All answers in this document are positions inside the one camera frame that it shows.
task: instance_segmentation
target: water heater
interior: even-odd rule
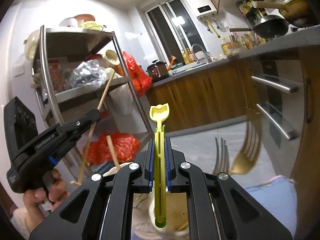
[[[194,15],[200,19],[210,14],[216,14],[217,9],[211,0],[186,0]]]

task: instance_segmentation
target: wall outlet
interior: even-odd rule
[[[13,68],[13,75],[15,77],[18,77],[18,76],[21,76],[24,74],[24,65],[21,64],[21,65],[17,65]]]

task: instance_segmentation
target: yellow scoop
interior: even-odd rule
[[[169,105],[151,106],[150,118],[157,122],[155,133],[154,150],[154,187],[155,187],[155,224],[159,228],[166,225],[166,170],[165,170],[165,152],[164,152],[164,131],[162,122],[169,116]]]

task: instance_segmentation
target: human hand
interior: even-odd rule
[[[53,202],[51,211],[55,210],[69,195],[66,191],[67,186],[61,179],[58,170],[51,171],[52,177],[56,180],[49,190],[49,200]],[[28,211],[26,216],[26,224],[31,233],[43,220],[44,215],[37,206],[37,203],[46,199],[46,193],[43,189],[27,190],[23,195],[23,202]]]

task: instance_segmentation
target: gray countertop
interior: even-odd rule
[[[202,65],[200,67],[195,67],[194,69],[191,69],[189,71],[178,73],[176,75],[170,76],[164,80],[154,83],[153,87],[157,87],[167,82],[170,82],[172,80],[182,78],[184,76],[191,75],[193,73],[196,73],[208,68],[217,67],[237,59],[253,57],[253,56],[258,56],[265,53],[276,52],[276,51],[285,50],[285,49],[300,48],[300,47],[311,46],[311,45],[320,45],[320,25],[284,35],[280,38],[269,41],[266,44],[260,45],[250,50],[243,51],[238,55],[234,55],[229,58],[222,59],[220,61]]]

